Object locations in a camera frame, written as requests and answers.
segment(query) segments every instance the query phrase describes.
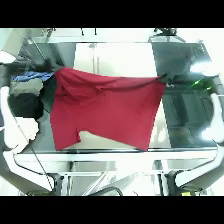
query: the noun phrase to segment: red shirt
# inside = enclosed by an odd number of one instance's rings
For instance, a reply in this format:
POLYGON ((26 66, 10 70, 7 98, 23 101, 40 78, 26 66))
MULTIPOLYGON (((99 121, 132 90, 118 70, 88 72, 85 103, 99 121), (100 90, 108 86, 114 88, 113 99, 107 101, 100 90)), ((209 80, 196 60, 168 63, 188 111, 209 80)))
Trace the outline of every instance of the red shirt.
POLYGON ((80 142, 80 131, 148 149, 165 89, 158 77, 108 77, 71 68, 55 76, 50 120, 56 150, 80 142))

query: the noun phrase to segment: beige cloth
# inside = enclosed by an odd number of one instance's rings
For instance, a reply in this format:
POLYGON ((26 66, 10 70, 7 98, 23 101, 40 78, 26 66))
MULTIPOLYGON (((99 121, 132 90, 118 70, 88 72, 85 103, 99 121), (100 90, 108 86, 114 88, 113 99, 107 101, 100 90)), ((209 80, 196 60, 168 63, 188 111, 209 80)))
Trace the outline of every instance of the beige cloth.
POLYGON ((39 78, 31 79, 28 82, 11 82, 10 95, 18 96, 21 93, 32 93, 39 96, 43 88, 42 80, 39 78))

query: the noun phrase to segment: garment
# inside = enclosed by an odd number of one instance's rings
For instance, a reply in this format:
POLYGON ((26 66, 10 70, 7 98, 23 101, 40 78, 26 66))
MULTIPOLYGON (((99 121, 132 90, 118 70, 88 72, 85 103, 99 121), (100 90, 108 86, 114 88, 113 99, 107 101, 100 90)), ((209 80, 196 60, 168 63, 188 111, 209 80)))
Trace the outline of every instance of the garment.
POLYGON ((32 93, 39 96, 42 88, 43 83, 39 78, 31 79, 28 82, 11 82, 10 95, 18 96, 21 93, 32 93))
POLYGON ((50 121, 56 150, 80 142, 80 131, 148 149, 165 89, 158 77, 107 77, 71 68, 55 76, 50 121))
POLYGON ((30 79, 40 78, 42 81, 48 80, 54 73, 47 72, 25 72, 24 75, 18 75, 13 77, 14 81, 26 82, 30 79))
POLYGON ((11 95, 8 102, 15 117, 37 120, 43 116, 43 103, 32 93, 22 93, 18 96, 11 95))

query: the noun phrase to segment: tripod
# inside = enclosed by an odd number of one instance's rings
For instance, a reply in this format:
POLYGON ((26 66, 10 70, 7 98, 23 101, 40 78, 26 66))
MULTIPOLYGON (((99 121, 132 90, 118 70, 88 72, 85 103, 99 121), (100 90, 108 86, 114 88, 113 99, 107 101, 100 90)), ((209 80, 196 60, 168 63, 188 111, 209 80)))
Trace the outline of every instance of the tripod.
POLYGON ((177 34, 177 28, 155 28, 154 32, 157 32, 158 30, 162 31, 162 33, 150 36, 148 39, 148 42, 151 43, 152 39, 155 37, 159 37, 159 36, 163 36, 166 37, 167 42, 170 42, 170 37, 173 36, 174 38, 176 38, 177 40, 185 43, 186 41, 184 39, 182 39, 181 37, 178 37, 177 34))

